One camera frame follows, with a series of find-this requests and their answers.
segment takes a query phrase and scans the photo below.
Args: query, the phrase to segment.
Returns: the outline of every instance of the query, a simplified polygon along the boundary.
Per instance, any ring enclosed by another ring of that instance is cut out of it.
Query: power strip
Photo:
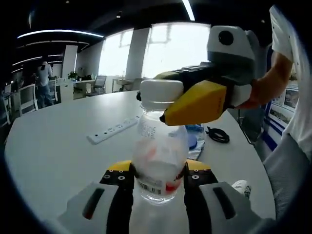
[[[88,135],[87,138],[92,144],[94,145],[99,144],[100,142],[112,137],[113,135],[136,125],[139,118],[140,118],[139,116],[136,116],[135,118],[128,118],[122,123],[117,124],[116,126],[111,127],[103,132]]]

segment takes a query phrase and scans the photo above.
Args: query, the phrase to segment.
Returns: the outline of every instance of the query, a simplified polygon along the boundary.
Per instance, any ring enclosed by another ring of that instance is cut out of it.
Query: ceiling
[[[196,22],[238,25],[244,30],[253,30],[262,45],[271,42],[270,5],[250,0],[189,1]],[[121,18],[117,19],[119,11],[122,11]],[[31,0],[24,1],[16,15],[11,64],[34,57],[63,54],[67,44],[76,44],[81,51],[103,40],[89,35],[55,32],[17,39],[17,36],[32,31],[68,29],[107,36],[131,27],[189,21],[182,0]],[[15,65],[12,70],[21,66]]]

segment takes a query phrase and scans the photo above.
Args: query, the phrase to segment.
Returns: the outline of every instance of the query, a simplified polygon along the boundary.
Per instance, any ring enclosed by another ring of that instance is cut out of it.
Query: poster
[[[298,99],[298,80],[293,65],[289,83],[286,89],[280,96],[272,100],[269,111],[269,118],[286,128],[293,117]]]

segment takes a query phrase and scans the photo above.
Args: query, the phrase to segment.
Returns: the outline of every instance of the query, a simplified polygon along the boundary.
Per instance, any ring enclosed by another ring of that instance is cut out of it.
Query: blue object
[[[197,146],[197,137],[195,134],[188,133],[188,138],[189,149],[192,150]]]
[[[188,131],[194,131],[194,132],[199,132],[199,133],[202,133],[204,130],[201,124],[188,124],[188,125],[185,125],[185,128]]]

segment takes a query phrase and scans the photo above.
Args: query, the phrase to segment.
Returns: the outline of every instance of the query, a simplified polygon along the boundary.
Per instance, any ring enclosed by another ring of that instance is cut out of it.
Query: white bottle cap
[[[183,83],[169,79],[147,79],[140,85],[142,106],[147,110],[166,110],[183,94]]]

